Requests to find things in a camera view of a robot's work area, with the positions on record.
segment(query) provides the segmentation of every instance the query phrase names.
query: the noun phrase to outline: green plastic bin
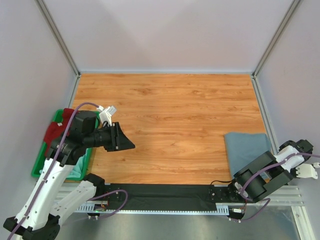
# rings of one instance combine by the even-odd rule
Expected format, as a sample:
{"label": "green plastic bin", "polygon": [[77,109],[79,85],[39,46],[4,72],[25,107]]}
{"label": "green plastic bin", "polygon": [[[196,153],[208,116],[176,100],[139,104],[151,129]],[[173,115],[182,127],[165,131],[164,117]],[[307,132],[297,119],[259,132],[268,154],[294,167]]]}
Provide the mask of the green plastic bin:
{"label": "green plastic bin", "polygon": [[[53,119],[52,119],[52,122],[61,123],[62,120],[63,120],[63,118],[62,118],[62,113],[63,112],[64,112],[63,109],[57,110],[55,115],[54,115],[54,117],[53,117]],[[98,124],[99,124],[99,122],[96,121],[96,123],[95,123],[95,127],[96,128],[98,127]],[[40,170],[42,170],[44,168],[44,165],[45,165],[45,160],[46,160],[45,152],[46,152],[46,149],[47,149],[47,144],[45,142],[43,142],[42,146],[40,148],[40,151],[38,153],[38,156],[37,156],[37,158],[35,160],[32,172],[31,172],[31,176],[32,177],[35,177],[35,178],[39,178],[40,177]],[[87,150],[87,152],[86,152],[86,156],[85,156],[85,159],[84,159],[81,176],[80,177],[67,177],[66,179],[73,180],[73,181],[81,181],[82,179],[84,179],[84,177],[86,175],[86,172],[88,170],[88,165],[89,165],[91,154],[92,154],[92,148],[89,148]]]}

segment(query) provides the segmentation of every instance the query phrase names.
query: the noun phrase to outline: white bracket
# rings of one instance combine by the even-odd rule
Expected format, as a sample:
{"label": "white bracket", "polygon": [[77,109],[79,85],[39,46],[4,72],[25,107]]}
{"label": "white bracket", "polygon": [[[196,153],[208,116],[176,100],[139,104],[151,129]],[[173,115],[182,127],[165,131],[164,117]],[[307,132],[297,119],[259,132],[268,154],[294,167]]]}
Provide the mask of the white bracket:
{"label": "white bracket", "polygon": [[307,179],[307,178],[314,178],[318,179],[318,173],[316,172],[315,168],[311,164],[303,163],[295,168],[296,170],[296,177]]}
{"label": "white bracket", "polygon": [[104,108],[103,106],[99,106],[97,110],[100,112],[99,118],[101,123],[104,124],[105,122],[107,122],[108,125],[111,126],[112,125],[111,117],[117,111],[115,106],[108,106],[107,108]]}

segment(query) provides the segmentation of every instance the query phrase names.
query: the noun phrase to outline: gray towel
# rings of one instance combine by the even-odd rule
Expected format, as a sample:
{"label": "gray towel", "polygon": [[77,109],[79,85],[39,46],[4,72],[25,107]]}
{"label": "gray towel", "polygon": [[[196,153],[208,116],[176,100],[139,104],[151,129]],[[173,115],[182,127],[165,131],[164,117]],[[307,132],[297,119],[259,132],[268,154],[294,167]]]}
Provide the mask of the gray towel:
{"label": "gray towel", "polygon": [[271,143],[265,133],[230,132],[224,135],[224,141],[232,178],[261,154],[271,150]]}

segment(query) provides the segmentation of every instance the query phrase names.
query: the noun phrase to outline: gray wall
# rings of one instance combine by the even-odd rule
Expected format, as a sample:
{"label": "gray wall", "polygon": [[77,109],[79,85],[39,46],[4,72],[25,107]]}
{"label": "gray wall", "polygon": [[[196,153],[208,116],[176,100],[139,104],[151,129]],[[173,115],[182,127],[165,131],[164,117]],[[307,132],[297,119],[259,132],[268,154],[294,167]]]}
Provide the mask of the gray wall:
{"label": "gray wall", "polygon": [[252,72],[292,0],[45,0],[82,72]]}
{"label": "gray wall", "polygon": [[[307,139],[315,154],[320,154],[319,9],[318,0],[302,1],[258,76],[278,144]],[[300,179],[298,186],[320,239],[320,181]]]}
{"label": "gray wall", "polygon": [[75,75],[34,0],[0,1],[0,239],[27,201],[46,128]]}

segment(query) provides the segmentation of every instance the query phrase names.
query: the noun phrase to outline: red towel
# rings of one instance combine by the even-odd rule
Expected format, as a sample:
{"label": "red towel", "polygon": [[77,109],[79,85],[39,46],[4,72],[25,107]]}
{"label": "red towel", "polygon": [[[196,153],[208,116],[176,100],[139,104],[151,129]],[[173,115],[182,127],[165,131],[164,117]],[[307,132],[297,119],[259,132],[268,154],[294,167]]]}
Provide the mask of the red towel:
{"label": "red towel", "polygon": [[62,125],[59,126],[58,122],[55,122],[55,121],[50,123],[48,129],[45,132],[44,139],[43,139],[47,145],[45,154],[47,154],[47,151],[51,146],[51,142],[54,139],[61,136],[62,133],[66,130],[66,127],[68,125],[68,122],[73,112],[74,112],[73,109],[65,108],[63,109],[63,113],[62,113],[62,122],[61,122]]}

